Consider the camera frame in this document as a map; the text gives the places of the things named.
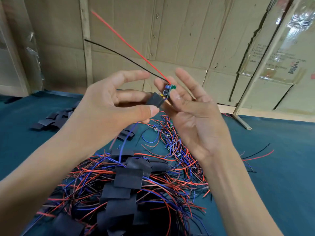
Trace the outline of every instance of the floor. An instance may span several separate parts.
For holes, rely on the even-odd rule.
[[[74,97],[38,92],[6,105],[0,99],[0,179],[54,134],[53,131],[32,131],[29,127],[51,112],[71,107],[78,98]],[[270,146],[259,155],[274,149],[271,155],[250,161],[254,171],[257,171],[251,173],[250,177],[283,234],[313,235],[315,124],[244,117],[253,128],[248,131],[232,118],[224,116],[224,119],[236,149],[240,154],[245,151],[243,156],[261,150],[268,143]],[[134,147],[135,142],[128,142],[128,146]],[[210,202],[210,196],[199,197],[195,203],[207,208],[203,219],[207,231],[213,235],[226,235],[216,204]],[[39,226],[36,233],[33,231],[28,235],[41,235],[43,227]]]

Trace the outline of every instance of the right hand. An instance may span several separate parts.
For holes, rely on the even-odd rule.
[[[221,155],[222,152],[225,155],[225,149],[233,147],[233,144],[216,102],[185,70],[177,68],[175,73],[196,98],[193,101],[186,89],[174,78],[168,77],[176,89],[169,94],[172,106],[164,103],[162,107],[173,120],[183,143],[201,164],[210,160],[211,156]],[[154,84],[163,92],[166,82],[156,78]]]

